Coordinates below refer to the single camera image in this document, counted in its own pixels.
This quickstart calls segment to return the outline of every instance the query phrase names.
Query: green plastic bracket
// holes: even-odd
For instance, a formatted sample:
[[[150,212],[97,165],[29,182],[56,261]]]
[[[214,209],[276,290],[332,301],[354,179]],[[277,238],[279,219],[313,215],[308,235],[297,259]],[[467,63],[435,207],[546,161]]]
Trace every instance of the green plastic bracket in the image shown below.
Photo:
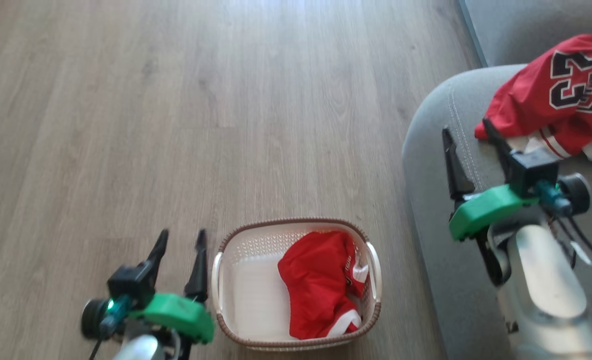
[[[175,329],[194,344],[208,344],[214,339],[214,322],[204,305],[176,294],[157,292],[144,310],[133,310],[129,317]]]
[[[492,187],[458,207],[449,221],[449,232],[454,240],[461,242],[538,201],[537,197],[521,198],[508,184]]]

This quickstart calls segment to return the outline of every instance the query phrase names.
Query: round black knob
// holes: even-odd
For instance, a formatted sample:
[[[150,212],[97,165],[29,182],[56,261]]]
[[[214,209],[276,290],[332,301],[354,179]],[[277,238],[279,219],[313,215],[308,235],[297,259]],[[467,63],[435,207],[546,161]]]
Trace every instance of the round black knob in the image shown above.
[[[591,205],[591,194],[587,180],[579,173],[558,178],[558,186],[565,198],[572,203],[572,214],[584,214]]]
[[[107,312],[108,305],[108,298],[94,298],[87,301],[83,316],[80,317],[80,329],[84,337],[91,340],[100,339],[100,323]]]

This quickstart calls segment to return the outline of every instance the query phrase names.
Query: sofa cushion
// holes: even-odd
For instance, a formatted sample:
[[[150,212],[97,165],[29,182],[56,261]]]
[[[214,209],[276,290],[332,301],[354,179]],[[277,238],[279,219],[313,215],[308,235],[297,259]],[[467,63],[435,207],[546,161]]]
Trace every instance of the sofa cushion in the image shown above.
[[[592,0],[460,0],[487,66],[522,64],[578,34],[592,34]]]
[[[449,126],[458,145],[463,168],[483,190],[503,182],[495,150],[474,138],[495,90],[522,65],[472,70],[443,82],[426,98],[414,116],[403,148],[406,201],[415,237],[420,244],[444,346],[449,358],[512,359],[495,289],[486,275],[473,241],[454,242],[447,222],[453,209],[449,199],[440,131]],[[568,159],[561,173],[581,173],[592,189],[592,163]],[[592,208],[577,217],[592,240]],[[592,269],[578,264],[592,316]]]

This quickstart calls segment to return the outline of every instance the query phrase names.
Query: red jersey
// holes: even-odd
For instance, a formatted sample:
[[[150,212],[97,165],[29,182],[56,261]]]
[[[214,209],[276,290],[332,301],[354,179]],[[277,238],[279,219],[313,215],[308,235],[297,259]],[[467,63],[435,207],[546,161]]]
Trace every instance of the red jersey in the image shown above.
[[[485,117],[507,137],[537,139],[555,155],[592,161],[592,34],[550,49],[495,93]],[[482,123],[474,135],[486,139]]]

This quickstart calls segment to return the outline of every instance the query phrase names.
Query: red clothing in basket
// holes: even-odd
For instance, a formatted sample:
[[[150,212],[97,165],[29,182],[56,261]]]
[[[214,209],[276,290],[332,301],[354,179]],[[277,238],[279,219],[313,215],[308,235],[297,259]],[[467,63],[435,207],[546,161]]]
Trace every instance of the red clothing in basket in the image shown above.
[[[592,161],[592,34],[567,39],[518,71],[485,117],[505,137],[529,136],[561,158],[583,152]],[[474,135],[486,139],[482,123]]]
[[[362,297],[368,268],[356,264],[351,235],[310,232],[286,251],[278,271],[289,290],[289,335],[304,340],[358,330],[360,315],[347,294]]]

